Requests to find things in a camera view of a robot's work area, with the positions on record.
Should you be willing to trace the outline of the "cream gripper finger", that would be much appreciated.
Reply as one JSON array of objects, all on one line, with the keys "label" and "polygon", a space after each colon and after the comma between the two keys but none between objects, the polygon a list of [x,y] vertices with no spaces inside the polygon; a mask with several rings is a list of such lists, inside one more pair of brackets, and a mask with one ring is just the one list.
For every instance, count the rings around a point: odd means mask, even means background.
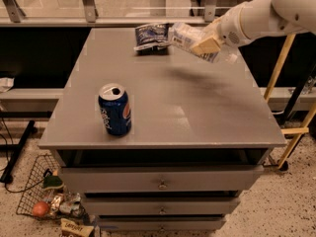
[{"label": "cream gripper finger", "polygon": [[215,34],[205,36],[203,39],[195,42],[191,46],[191,51],[194,54],[202,55],[207,53],[217,53],[221,50],[224,41]]}]

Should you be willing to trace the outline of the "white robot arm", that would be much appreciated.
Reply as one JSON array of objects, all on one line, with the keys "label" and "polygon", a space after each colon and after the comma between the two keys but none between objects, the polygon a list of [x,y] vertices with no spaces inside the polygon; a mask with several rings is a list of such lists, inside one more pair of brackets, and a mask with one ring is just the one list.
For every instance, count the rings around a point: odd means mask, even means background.
[{"label": "white robot arm", "polygon": [[252,0],[229,9],[202,29],[194,54],[216,53],[264,37],[316,33],[316,0]]}]

